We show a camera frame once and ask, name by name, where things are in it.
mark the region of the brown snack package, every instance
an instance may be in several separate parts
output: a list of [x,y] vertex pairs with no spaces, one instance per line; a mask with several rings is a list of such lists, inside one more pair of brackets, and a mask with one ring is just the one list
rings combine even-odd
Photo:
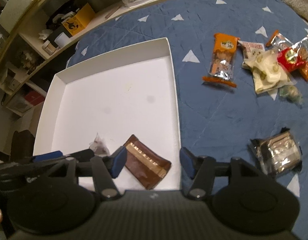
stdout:
[[145,189],[153,189],[164,179],[171,167],[171,162],[154,153],[134,134],[124,146],[127,149],[126,168]]

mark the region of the blue bedspread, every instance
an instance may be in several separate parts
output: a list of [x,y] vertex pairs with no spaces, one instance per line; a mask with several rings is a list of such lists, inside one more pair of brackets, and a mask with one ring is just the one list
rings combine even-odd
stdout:
[[[223,0],[226,4],[216,1],[170,0],[109,21],[81,39],[69,66],[123,46],[167,37],[176,75],[182,146],[218,161],[228,162],[232,156],[238,156],[253,163],[247,147],[250,138],[266,138],[278,133],[281,127],[291,128],[303,151],[303,169],[299,173],[301,210],[293,231],[307,240],[308,84],[298,73],[294,74],[305,100],[302,109],[279,96],[276,100],[267,93],[257,96],[251,74],[241,69],[241,51],[236,54],[234,69],[237,89],[204,86],[201,77],[209,71],[214,33],[266,43],[268,38],[255,33],[263,26],[269,37],[279,29],[297,42],[307,35],[304,28],[308,27],[280,0]],[[290,172],[278,181],[287,186],[293,176]],[[185,189],[191,183],[184,174],[182,182]],[[214,191],[225,183],[216,179]]]

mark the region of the white cup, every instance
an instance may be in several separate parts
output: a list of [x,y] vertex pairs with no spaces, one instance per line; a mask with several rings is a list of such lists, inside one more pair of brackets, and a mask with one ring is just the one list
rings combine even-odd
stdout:
[[65,33],[61,33],[54,41],[60,48],[63,48],[71,42],[71,39]]

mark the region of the white tray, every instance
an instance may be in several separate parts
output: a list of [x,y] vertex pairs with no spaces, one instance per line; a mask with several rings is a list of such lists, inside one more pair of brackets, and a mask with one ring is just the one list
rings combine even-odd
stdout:
[[[172,166],[156,190],[180,188],[180,135],[174,69],[167,38],[116,49],[57,73],[46,96],[34,155],[89,147],[96,134],[113,153],[135,134]],[[123,168],[118,189],[144,189]],[[93,189],[91,178],[80,185]]]

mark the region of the yellow box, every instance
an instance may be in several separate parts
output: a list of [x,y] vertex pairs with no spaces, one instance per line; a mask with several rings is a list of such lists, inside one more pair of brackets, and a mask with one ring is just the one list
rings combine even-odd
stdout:
[[94,18],[95,12],[87,3],[82,9],[72,18],[63,23],[63,26],[74,36],[81,30],[85,29],[89,22]]

